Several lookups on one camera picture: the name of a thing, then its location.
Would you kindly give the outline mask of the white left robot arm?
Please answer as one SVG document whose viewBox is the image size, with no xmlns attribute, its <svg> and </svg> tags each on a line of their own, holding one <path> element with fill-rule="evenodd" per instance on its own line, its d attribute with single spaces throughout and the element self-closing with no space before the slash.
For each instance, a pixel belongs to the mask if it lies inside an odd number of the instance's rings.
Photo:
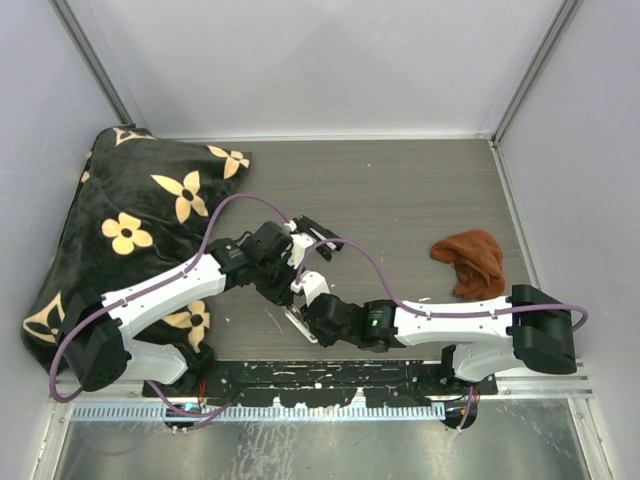
<svg viewBox="0 0 640 480">
<path fill-rule="evenodd" d="M 70 342 L 64 358 L 86 392 L 118 380 L 151 380 L 178 396 L 194 393 L 200 372 L 183 346 L 152 343 L 140 334 L 188 304 L 252 285 L 268 301 L 289 307 L 300 288 L 295 278 L 315 243 L 294 223 L 268 221 L 240 239 L 212 241 L 201 254 L 144 282 L 100 296 L 79 294 L 59 333 Z"/>
</svg>

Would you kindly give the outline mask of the black stapler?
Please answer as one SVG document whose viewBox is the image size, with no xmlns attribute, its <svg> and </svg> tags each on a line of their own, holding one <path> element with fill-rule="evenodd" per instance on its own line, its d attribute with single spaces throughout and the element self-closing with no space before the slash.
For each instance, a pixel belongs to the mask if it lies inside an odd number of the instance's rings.
<svg viewBox="0 0 640 480">
<path fill-rule="evenodd" d="M 315 242 L 328 239 L 339 239 L 339 236 L 328 228 L 323 227 L 311 218 L 301 215 L 294 218 L 299 233 L 311 236 Z M 342 245 L 334 241 L 317 246 L 315 250 L 321 255 L 325 261 L 331 261 L 333 254 L 339 252 Z"/>
</svg>

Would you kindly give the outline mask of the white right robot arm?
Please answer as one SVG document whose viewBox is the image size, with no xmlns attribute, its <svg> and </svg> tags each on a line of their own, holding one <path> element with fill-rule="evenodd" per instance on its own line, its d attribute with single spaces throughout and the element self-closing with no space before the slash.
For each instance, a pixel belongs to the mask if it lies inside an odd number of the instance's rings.
<svg viewBox="0 0 640 480">
<path fill-rule="evenodd" d="M 291 285 L 303 297 L 299 329 L 323 347 L 338 341 L 385 353 L 422 344 L 443 346 L 438 379 L 459 394 L 491 374 L 526 367 L 549 375 L 577 371 L 572 314 L 530 285 L 472 303 L 424 304 L 373 300 L 347 303 L 330 293 L 326 280 L 306 272 Z"/>
</svg>

